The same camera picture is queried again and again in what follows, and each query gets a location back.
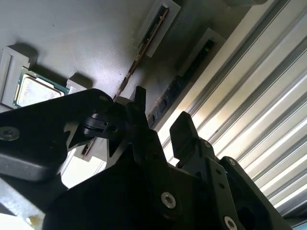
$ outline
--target screw hole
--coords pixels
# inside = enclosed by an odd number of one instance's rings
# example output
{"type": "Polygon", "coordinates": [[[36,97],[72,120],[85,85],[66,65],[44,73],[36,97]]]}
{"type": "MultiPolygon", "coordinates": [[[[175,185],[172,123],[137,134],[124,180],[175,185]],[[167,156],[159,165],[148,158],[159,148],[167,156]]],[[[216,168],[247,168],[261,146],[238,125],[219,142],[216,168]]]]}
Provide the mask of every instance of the screw hole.
{"type": "Polygon", "coordinates": [[[232,222],[232,221],[228,221],[228,224],[229,224],[229,226],[231,227],[231,228],[234,228],[235,227],[235,225],[234,225],[234,223],[232,222]]]}
{"type": "Polygon", "coordinates": [[[220,186],[222,189],[225,188],[225,186],[224,186],[222,183],[219,183],[219,186],[220,186]]]}

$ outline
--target silver screw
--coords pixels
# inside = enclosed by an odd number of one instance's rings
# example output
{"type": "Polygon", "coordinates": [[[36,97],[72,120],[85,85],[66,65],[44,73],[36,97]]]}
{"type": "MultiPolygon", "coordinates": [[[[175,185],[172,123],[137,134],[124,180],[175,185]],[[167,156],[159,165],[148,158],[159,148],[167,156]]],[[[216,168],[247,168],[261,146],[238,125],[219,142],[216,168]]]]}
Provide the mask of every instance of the silver screw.
{"type": "Polygon", "coordinates": [[[12,141],[19,138],[19,130],[14,127],[0,127],[0,140],[12,141]]]}
{"type": "Polygon", "coordinates": [[[235,163],[235,161],[234,161],[233,159],[229,159],[229,162],[230,162],[230,164],[231,164],[232,166],[235,166],[235,165],[236,165],[236,163],[235,163]]]}
{"type": "Polygon", "coordinates": [[[205,142],[205,146],[206,146],[206,147],[208,147],[208,148],[211,147],[208,141],[204,140],[204,142],[205,142]]]}
{"type": "Polygon", "coordinates": [[[169,192],[164,192],[161,194],[161,201],[169,209],[173,209],[176,207],[176,200],[169,192]]]}
{"type": "Polygon", "coordinates": [[[224,221],[229,230],[237,230],[236,223],[228,216],[224,217],[224,221]]]}

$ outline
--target cpu processor chip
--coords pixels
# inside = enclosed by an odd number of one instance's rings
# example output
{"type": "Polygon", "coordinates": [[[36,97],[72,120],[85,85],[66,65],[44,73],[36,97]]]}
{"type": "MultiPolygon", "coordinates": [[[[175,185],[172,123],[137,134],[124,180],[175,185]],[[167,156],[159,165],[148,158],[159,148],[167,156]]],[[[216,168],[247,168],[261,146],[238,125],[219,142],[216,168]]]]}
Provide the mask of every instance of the cpu processor chip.
{"type": "Polygon", "coordinates": [[[67,88],[23,68],[13,104],[24,107],[62,97],[67,93],[67,88]]]}

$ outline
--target hex bolt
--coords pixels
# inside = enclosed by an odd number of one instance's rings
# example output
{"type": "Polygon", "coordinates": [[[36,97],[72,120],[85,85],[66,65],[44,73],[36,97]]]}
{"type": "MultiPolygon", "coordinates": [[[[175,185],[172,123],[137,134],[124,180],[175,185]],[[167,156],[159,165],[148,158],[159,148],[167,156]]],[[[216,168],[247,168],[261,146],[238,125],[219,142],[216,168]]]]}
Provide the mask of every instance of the hex bolt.
{"type": "Polygon", "coordinates": [[[229,230],[237,230],[236,223],[234,222],[233,219],[230,217],[226,216],[224,217],[225,225],[228,227],[229,230]]]}
{"type": "Polygon", "coordinates": [[[19,138],[19,130],[14,127],[4,126],[0,127],[0,140],[12,141],[19,138]]]}
{"type": "Polygon", "coordinates": [[[169,192],[161,194],[161,201],[169,209],[174,209],[176,207],[176,200],[169,192]]]}
{"type": "Polygon", "coordinates": [[[233,160],[233,159],[229,159],[229,162],[232,166],[235,166],[236,165],[236,162],[233,160]]]}

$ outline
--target black mounting arm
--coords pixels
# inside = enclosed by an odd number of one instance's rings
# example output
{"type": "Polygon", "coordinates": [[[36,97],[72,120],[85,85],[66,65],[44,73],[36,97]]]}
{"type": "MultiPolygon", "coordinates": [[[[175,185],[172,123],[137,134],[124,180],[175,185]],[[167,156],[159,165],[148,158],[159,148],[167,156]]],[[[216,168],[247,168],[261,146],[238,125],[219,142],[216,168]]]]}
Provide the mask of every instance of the black mounting arm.
{"type": "Polygon", "coordinates": [[[2,179],[46,213],[43,229],[291,229],[184,112],[170,130],[180,162],[169,165],[145,94],[137,87],[120,104],[93,89],[0,114],[2,179]],[[95,137],[108,139],[107,169],[66,191],[57,175],[67,152],[95,137]]]}

